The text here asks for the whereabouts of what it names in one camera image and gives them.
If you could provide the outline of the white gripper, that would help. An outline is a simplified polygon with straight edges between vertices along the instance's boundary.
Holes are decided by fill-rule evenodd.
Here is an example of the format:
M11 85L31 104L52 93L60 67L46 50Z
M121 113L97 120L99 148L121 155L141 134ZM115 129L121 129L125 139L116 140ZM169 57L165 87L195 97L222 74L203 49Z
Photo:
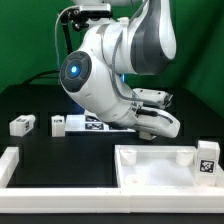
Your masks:
M164 110L150 107L132 107L131 129L151 135L175 138L180 129L180 122Z

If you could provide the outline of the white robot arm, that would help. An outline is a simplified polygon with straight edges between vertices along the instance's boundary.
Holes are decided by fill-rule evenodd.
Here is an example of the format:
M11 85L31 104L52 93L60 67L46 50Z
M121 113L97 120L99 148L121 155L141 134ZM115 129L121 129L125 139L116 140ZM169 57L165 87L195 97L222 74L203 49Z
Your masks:
M128 0L74 0L64 11L76 29L86 28L80 48L60 69L65 92L85 110L115 129L174 138L179 121L165 111L166 92L132 89L122 74L161 73L175 57L170 0L143 0L133 17L112 19L113 5Z

